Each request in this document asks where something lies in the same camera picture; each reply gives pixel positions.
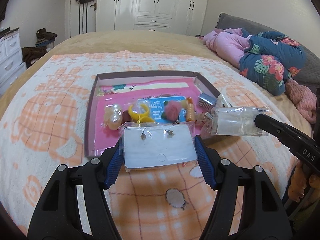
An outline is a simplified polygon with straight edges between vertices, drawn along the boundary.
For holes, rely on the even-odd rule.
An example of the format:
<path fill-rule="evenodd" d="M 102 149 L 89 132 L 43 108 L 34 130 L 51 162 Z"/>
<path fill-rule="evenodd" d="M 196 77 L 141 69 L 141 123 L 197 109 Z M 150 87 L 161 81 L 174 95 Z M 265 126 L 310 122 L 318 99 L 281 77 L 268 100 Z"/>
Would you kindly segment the right hand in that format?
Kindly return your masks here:
<path fill-rule="evenodd" d="M 288 189 L 289 198 L 297 203 L 300 202 L 302 197 L 304 197 L 304 190 L 307 187 L 307 183 L 309 183 L 314 191 L 306 201 L 305 206 L 313 204 L 319 200 L 319 176 L 313 174 L 309 179 L 307 179 L 307 176 L 303 171 L 303 163 L 299 160 L 296 163 L 295 171 L 291 177 L 291 184 Z"/>

